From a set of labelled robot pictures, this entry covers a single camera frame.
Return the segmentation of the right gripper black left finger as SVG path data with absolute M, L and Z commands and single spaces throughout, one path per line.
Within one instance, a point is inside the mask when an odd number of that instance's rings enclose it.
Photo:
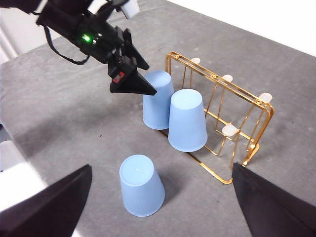
M 92 167 L 78 170 L 0 214 L 2 237 L 70 237 L 92 183 Z

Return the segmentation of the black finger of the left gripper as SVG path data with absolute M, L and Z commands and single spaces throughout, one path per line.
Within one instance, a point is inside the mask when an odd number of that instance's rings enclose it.
M 156 89 L 137 71 L 134 57 L 111 57 L 108 61 L 111 93 L 135 93 L 155 95 Z
M 150 68 L 149 64 L 139 53 L 137 48 L 132 43 L 131 31 L 129 28 L 123 31 L 123 39 L 124 39 L 124 48 L 125 54 L 129 57 L 134 57 L 137 62 L 137 67 L 143 70 L 148 70 Z

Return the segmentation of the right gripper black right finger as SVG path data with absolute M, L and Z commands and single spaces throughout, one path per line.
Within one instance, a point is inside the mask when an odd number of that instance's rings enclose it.
M 254 237 L 314 237 L 315 206 L 235 162 L 233 185 Z

